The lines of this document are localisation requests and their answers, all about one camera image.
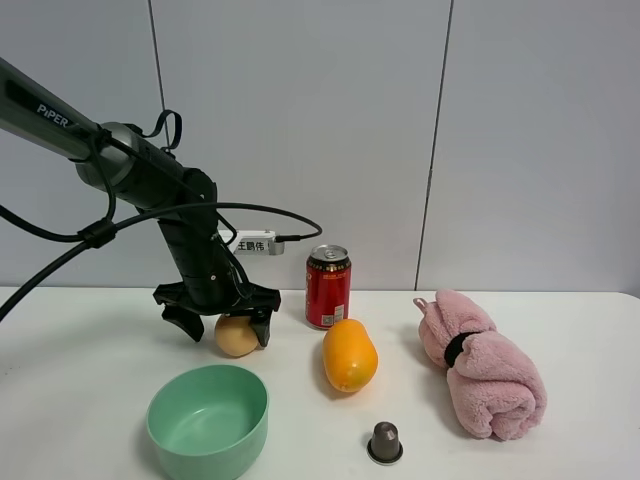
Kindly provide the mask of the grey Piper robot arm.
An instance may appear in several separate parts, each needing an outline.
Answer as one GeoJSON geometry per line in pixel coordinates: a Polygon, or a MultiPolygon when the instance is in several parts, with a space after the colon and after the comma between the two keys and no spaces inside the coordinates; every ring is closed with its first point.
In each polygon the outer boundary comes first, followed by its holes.
{"type": "Polygon", "coordinates": [[[1,127],[57,153],[81,180],[157,221],[181,279],[153,293],[162,317],[194,341],[205,316],[246,316],[261,347],[281,304],[278,291],[251,283],[225,244],[216,184],[151,144],[132,124],[98,124],[7,61],[1,63],[1,127]]]}

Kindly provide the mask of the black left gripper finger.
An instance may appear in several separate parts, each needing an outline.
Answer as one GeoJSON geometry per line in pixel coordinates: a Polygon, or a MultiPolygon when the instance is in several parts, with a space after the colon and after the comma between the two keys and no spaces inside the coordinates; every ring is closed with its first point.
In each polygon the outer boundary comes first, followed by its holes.
{"type": "Polygon", "coordinates": [[[269,344],[271,316],[271,309],[256,309],[250,313],[249,326],[255,333],[261,348],[266,348],[269,344]]]}

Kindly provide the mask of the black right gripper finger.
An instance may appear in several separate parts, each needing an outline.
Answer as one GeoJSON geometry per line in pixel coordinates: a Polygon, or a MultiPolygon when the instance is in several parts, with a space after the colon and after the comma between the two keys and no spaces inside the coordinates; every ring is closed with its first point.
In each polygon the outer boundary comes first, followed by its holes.
{"type": "Polygon", "coordinates": [[[166,305],[162,318],[179,327],[196,343],[200,342],[204,335],[204,324],[197,313],[179,306],[166,305]]]}

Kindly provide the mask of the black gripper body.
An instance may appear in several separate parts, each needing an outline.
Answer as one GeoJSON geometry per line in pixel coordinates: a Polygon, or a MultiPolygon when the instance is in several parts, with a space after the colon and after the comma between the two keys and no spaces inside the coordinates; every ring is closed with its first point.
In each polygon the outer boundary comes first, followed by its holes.
{"type": "Polygon", "coordinates": [[[164,317],[195,317],[244,310],[277,311],[277,290],[251,283],[222,240],[214,207],[164,213],[158,225],[181,276],[154,292],[164,317]]]}

